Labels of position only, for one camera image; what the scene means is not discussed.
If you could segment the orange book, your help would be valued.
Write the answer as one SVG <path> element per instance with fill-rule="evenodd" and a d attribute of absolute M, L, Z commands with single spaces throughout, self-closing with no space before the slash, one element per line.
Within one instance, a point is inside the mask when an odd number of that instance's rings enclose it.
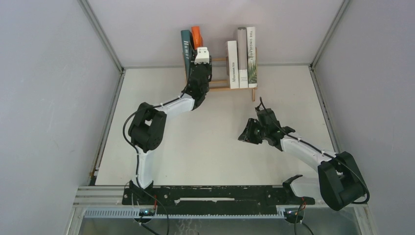
<path fill-rule="evenodd" d="M 194 45 L 194 49 L 196 50 L 199 47 L 203 47 L 204 46 L 204 41 L 203 41 L 203 37 L 200 31 L 200 27 L 199 26 L 192 26 L 191 27 L 191 33 L 192 33 L 192 37 L 193 37 L 193 45 Z"/>

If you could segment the white thick book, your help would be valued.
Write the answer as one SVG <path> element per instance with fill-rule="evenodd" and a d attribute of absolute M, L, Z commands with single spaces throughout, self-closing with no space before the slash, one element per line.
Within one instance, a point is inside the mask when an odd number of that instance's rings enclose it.
<path fill-rule="evenodd" d="M 227 41 L 226 49 L 228 59 L 229 85 L 231 89 L 239 89 L 237 41 Z"/>

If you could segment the teal Humor book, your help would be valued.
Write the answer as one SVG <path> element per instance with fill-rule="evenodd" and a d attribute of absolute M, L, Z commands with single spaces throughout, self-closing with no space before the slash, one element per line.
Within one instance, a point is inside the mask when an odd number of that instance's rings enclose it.
<path fill-rule="evenodd" d="M 194 60 L 193 36 L 190 30 L 181 30 L 182 51 L 186 80 L 189 80 L 192 61 Z"/>

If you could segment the grey notebook with elastic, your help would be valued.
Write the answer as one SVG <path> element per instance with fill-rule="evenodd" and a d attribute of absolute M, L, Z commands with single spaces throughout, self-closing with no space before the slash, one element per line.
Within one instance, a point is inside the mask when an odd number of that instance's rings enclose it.
<path fill-rule="evenodd" d="M 248 88 L 248 68 L 247 68 L 247 36 L 246 28 L 237 29 L 237 50 L 238 50 L 238 70 L 239 88 Z"/>

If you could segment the white Singularity palm book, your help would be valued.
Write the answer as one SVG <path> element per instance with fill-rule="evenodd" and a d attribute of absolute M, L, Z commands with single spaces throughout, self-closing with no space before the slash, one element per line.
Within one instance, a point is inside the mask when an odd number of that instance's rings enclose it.
<path fill-rule="evenodd" d="M 248 86 L 257 87 L 257 66 L 256 66 L 256 36 L 255 27 L 247 27 L 247 67 L 248 67 Z"/>

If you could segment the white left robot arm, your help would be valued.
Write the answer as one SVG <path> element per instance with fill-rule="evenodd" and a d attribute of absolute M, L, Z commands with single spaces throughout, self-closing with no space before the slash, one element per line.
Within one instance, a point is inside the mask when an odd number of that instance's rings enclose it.
<path fill-rule="evenodd" d="M 153 191 L 149 188 L 154 181 L 151 173 L 153 155 L 162 142 L 166 122 L 197 109 L 209 92 L 212 62 L 191 63 L 189 68 L 186 85 L 180 95 L 159 105 L 141 103 L 123 124 L 123 137 L 137 155 L 131 183 L 137 187 L 134 198 L 141 204 L 147 204 L 153 198 Z"/>

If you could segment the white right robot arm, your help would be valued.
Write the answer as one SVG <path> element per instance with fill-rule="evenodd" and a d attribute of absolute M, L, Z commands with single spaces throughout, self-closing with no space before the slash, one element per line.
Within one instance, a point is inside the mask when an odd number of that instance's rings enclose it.
<path fill-rule="evenodd" d="M 281 126 L 275 113 L 257 109 L 257 117 L 248 119 L 239 141 L 268 145 L 288 153 L 317 173 L 316 178 L 297 175 L 285 181 L 283 199 L 290 204 L 302 197 L 323 200 L 331 209 L 339 211 L 349 204 L 365 204 L 370 192 L 354 157 L 343 151 L 336 153 L 319 149 L 296 134 L 295 129 Z"/>

